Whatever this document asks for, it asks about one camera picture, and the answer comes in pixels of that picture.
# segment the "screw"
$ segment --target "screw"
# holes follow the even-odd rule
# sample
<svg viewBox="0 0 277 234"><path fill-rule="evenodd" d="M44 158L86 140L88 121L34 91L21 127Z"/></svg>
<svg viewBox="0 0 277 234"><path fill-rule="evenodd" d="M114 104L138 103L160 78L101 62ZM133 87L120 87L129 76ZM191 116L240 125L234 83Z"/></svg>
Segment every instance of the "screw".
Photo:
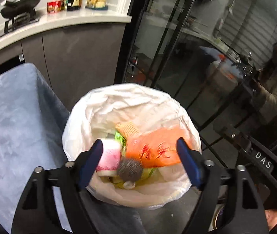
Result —
<svg viewBox="0 0 277 234"><path fill-rule="evenodd" d="M35 169L34 169L34 171L36 172L36 173L40 173L41 171L43 171L44 169L43 169L43 167L42 166L38 166L38 167L36 167Z"/></svg>
<svg viewBox="0 0 277 234"><path fill-rule="evenodd" d="M238 169L240 172L243 172L243 171L246 170L246 167L240 164L240 165L237 166L237 169Z"/></svg>
<svg viewBox="0 0 277 234"><path fill-rule="evenodd" d="M214 166L214 162L211 161L211 160L206 160L206 161L205 161L205 165L207 165L207 166L209 166L209 167L212 167L212 166Z"/></svg>
<svg viewBox="0 0 277 234"><path fill-rule="evenodd" d="M68 161L66 164L65 164L65 167L67 168L70 168L70 167L73 167L74 166L74 161Z"/></svg>

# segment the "frying pan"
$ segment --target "frying pan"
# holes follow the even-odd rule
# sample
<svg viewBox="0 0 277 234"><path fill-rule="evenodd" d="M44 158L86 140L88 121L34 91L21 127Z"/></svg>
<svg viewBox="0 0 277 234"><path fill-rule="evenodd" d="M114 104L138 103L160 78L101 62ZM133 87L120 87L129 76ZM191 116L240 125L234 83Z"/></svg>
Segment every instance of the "frying pan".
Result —
<svg viewBox="0 0 277 234"><path fill-rule="evenodd" d="M30 12L40 2L40 0L14 0L2 2L3 9L1 9L1 15L3 18L13 19L14 17Z"/></svg>

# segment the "stove burner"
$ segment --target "stove burner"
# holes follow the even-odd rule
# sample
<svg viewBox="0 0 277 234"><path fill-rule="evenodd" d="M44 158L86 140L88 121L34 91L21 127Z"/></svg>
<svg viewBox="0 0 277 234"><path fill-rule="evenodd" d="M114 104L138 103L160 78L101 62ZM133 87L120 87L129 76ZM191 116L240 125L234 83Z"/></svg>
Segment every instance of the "stove burner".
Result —
<svg viewBox="0 0 277 234"><path fill-rule="evenodd" d="M22 26L38 22L39 18L36 17L36 12L35 9L33 9L30 12L23 13L16 18L12 18L8 21L5 22L5 27L4 27L4 33L7 34L11 31L14 31Z"/></svg>

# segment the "orange plastic wrapper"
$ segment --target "orange plastic wrapper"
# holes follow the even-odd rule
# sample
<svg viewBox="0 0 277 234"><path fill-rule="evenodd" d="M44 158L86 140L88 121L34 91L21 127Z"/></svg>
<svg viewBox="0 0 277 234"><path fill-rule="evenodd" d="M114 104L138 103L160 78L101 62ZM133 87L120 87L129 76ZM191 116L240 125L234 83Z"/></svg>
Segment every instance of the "orange plastic wrapper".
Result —
<svg viewBox="0 0 277 234"><path fill-rule="evenodd" d="M177 140L183 137L194 149L190 137L179 126L160 128L152 132L130 136L125 156L141 161L144 168L163 167L180 163L176 151Z"/></svg>

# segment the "gray ball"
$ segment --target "gray ball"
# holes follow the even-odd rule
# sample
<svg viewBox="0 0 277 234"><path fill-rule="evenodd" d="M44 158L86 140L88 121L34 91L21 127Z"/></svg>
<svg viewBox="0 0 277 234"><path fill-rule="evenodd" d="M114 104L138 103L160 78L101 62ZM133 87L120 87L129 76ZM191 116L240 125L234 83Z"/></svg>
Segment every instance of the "gray ball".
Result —
<svg viewBox="0 0 277 234"><path fill-rule="evenodd" d="M123 181L135 182L142 176L143 166L135 159L121 158L117 174Z"/></svg>

